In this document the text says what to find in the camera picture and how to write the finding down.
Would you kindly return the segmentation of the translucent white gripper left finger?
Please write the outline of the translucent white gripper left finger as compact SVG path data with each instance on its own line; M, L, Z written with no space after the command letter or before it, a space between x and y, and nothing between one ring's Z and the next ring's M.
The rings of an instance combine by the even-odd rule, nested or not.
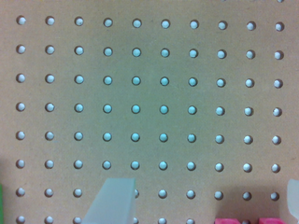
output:
M108 178L81 224L134 224L135 179Z

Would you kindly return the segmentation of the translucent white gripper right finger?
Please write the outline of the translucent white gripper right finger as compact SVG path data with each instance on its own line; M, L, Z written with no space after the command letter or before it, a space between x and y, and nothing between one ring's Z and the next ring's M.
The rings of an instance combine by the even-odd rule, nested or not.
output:
M288 182L287 205L290 214L299 219L299 180L290 179Z

